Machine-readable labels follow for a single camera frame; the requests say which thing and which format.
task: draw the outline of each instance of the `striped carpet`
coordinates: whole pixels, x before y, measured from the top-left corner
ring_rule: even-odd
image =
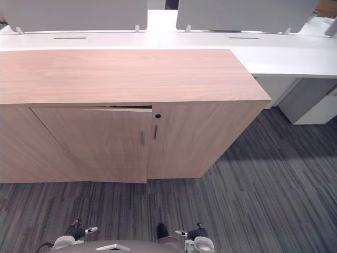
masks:
[[[75,218],[99,226],[86,240],[200,221],[221,253],[337,252],[337,118],[294,126],[265,110],[201,179],[0,184],[0,209],[1,253],[34,252]]]

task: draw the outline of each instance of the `white desk surface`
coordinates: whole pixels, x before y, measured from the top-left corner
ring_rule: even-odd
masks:
[[[329,25],[323,18],[314,18],[297,34],[281,35],[185,33],[176,30],[176,17],[174,10],[149,10],[148,28],[140,33],[71,31],[18,35],[6,27],[0,31],[0,51],[229,48],[254,76],[337,77],[337,39],[324,35]]]

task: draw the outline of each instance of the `wood grain surface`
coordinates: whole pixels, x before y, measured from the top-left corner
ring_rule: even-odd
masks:
[[[76,158],[84,181],[146,182],[151,109],[32,110]]]
[[[148,178],[199,178],[262,111],[263,101],[155,105]]]
[[[0,104],[270,100],[230,50],[0,52]]]
[[[83,181],[68,154],[29,108],[0,108],[0,182]]]

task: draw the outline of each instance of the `cabinet door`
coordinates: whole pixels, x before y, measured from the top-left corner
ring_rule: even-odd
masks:
[[[30,108],[0,108],[0,182],[83,181]]]
[[[261,112],[266,101],[155,105],[148,178],[199,178]]]
[[[32,108],[87,181],[147,179],[152,109]]]

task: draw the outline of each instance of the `cabinet top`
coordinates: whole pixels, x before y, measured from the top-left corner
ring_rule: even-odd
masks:
[[[270,100],[230,50],[13,51],[0,62],[0,104]]]

